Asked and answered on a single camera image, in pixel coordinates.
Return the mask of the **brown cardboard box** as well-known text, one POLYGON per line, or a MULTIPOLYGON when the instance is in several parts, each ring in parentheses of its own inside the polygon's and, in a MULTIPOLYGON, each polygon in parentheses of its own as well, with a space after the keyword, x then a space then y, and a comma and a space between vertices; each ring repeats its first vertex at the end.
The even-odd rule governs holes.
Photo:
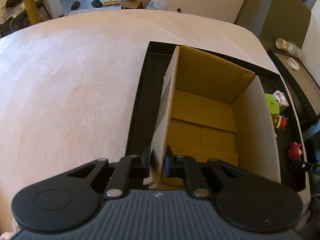
POLYGON ((254 72, 210 53, 177 46, 163 79, 151 142, 152 189, 182 186, 166 178, 166 149, 204 163, 217 158, 280 182, 276 134, 263 86, 254 72))

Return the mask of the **red brown figurine toy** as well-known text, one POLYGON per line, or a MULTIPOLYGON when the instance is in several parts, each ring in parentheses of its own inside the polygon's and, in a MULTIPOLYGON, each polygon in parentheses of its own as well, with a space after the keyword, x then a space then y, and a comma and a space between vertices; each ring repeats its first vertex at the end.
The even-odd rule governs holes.
POLYGON ((287 126, 288 118, 283 115, 272 114, 273 126, 276 129, 285 129, 287 126))

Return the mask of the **green hexagonal container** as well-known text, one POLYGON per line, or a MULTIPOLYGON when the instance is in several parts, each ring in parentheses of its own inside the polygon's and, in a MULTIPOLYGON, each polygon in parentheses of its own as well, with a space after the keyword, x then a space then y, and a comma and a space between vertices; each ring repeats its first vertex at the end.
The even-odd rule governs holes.
POLYGON ((271 114, 279 114, 280 109, 279 109, 279 103, 277 100, 274 98, 272 94, 265 94, 268 109, 271 114))

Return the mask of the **red round plush toy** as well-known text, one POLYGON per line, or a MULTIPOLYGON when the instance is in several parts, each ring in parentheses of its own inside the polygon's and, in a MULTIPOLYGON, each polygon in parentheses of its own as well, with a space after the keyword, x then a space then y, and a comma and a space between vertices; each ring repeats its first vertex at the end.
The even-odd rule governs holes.
POLYGON ((290 149, 289 149, 289 158, 291 160, 301 160, 302 150, 300 149, 301 144, 298 144, 296 142, 292 142, 290 149))

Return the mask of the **white bed blanket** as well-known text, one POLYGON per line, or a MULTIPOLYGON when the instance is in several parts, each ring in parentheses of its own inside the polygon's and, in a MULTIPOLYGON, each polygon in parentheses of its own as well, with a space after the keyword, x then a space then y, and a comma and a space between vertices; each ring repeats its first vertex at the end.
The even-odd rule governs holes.
POLYGON ((151 41, 277 73, 249 30, 161 10, 76 14, 2 38, 1 230, 16 222, 14 239, 300 239, 298 192, 217 158, 197 161, 208 199, 144 181, 105 198, 127 155, 151 41))

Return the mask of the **black rectangular tray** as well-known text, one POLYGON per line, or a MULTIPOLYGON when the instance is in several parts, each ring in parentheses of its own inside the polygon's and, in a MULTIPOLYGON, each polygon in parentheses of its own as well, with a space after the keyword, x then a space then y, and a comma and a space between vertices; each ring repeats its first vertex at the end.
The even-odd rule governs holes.
MULTIPOLYGON (((127 155, 142 153, 144 147, 151 145, 161 100, 163 79, 175 48, 176 44, 174 43, 149 42, 133 105, 125 151, 127 155)), ((254 72, 259 76, 265 93, 271 94, 276 90, 287 92, 279 74, 235 57, 217 52, 213 54, 254 72)), ((289 123, 285 129, 276 131, 276 135, 281 183, 300 192, 305 190, 307 186, 306 173, 302 168, 293 165, 289 158, 291 143, 302 143, 299 121, 295 116, 294 109, 293 106, 289 106, 281 113, 289 119, 289 123)))

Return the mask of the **black side table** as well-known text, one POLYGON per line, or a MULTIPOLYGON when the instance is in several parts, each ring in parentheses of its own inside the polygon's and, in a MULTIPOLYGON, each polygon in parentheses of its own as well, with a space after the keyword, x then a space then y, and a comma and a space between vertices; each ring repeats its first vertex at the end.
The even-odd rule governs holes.
POLYGON ((272 49, 267 53, 291 93, 303 138, 319 136, 319 84, 298 58, 272 49))

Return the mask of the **stacked paper cups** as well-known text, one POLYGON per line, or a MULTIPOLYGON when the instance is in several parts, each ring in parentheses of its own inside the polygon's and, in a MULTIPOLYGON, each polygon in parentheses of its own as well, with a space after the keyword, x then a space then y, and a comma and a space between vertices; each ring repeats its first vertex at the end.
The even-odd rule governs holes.
POLYGON ((291 56, 302 57, 303 52, 291 41, 286 41, 282 38, 276 39, 276 47, 291 56))

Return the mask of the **beige slipper right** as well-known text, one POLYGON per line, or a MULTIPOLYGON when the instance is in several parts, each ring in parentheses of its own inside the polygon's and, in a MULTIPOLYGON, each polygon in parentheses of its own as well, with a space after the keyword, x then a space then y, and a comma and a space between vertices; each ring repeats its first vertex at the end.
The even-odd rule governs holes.
POLYGON ((120 5, 121 0, 112 0, 112 5, 120 5))

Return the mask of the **beige slipper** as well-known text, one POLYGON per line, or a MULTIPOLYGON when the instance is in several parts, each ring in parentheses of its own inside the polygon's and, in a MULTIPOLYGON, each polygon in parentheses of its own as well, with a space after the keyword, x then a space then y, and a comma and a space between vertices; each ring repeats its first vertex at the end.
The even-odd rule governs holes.
POLYGON ((121 0, 112 0, 112 5, 120 5, 121 0))
POLYGON ((103 1, 103 6, 110 6, 112 5, 112 0, 104 0, 103 1))

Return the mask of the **beige slipper left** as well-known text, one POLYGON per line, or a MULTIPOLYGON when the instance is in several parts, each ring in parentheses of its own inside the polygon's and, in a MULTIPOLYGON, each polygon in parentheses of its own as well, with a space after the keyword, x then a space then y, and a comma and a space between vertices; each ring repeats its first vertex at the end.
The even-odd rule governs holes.
POLYGON ((104 0, 103 1, 103 6, 110 6, 112 5, 112 0, 104 0))

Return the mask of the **open cardboard box on floor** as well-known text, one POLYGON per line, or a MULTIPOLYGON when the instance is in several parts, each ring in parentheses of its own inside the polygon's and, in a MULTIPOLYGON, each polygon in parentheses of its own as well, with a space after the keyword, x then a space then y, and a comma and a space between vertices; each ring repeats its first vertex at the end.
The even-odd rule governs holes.
POLYGON ((145 9, 150 0, 122 0, 121 8, 122 9, 145 9))

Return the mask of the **black slipper right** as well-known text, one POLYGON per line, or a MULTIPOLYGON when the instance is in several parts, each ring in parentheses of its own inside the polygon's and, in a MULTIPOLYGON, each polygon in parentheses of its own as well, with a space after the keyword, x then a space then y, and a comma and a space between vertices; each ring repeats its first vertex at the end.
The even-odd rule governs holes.
POLYGON ((103 7, 103 3, 100 0, 93 0, 91 2, 92 7, 94 8, 101 8, 103 7))

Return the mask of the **black slipper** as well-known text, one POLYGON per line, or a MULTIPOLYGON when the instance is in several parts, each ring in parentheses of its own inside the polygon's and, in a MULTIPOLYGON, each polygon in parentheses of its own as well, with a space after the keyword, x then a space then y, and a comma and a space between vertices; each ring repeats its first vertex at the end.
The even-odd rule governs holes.
POLYGON ((94 8, 101 8, 103 7, 103 3, 100 0, 93 0, 91 2, 92 7, 94 8))
POLYGON ((78 10, 80 8, 81 3, 79 1, 74 1, 71 5, 71 11, 78 10))

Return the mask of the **black slipper left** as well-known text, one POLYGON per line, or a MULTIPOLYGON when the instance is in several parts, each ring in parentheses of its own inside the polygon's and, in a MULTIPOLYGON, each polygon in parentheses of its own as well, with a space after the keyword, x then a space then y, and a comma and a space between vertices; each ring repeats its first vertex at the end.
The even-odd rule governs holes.
POLYGON ((71 5, 71 11, 78 10, 80 8, 81 3, 79 1, 74 1, 71 5))

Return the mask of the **brown cardboard panel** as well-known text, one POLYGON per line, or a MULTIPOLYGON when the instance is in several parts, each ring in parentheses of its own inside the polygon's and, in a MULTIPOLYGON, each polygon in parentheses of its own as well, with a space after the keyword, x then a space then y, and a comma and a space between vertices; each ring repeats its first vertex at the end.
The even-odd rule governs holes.
POLYGON ((301 0, 271 0, 258 36, 265 50, 276 50, 282 38, 302 48, 311 19, 311 10, 301 0))

